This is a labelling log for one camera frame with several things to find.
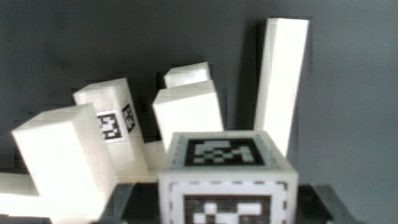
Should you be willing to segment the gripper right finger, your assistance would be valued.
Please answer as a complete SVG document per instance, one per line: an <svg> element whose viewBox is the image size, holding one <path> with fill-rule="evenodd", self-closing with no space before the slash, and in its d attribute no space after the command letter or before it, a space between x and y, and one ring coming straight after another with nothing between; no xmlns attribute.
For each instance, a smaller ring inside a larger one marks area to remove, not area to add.
<svg viewBox="0 0 398 224"><path fill-rule="evenodd" d="M299 186L295 224L366 224L355 219L329 185Z"/></svg>

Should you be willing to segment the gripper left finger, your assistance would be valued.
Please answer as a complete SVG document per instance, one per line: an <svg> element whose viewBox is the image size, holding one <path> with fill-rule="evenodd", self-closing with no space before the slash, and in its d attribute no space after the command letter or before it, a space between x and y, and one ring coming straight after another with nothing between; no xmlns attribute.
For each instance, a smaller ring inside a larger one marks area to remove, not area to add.
<svg viewBox="0 0 398 224"><path fill-rule="evenodd" d="M119 184L100 220L91 224L160 224L158 184Z"/></svg>

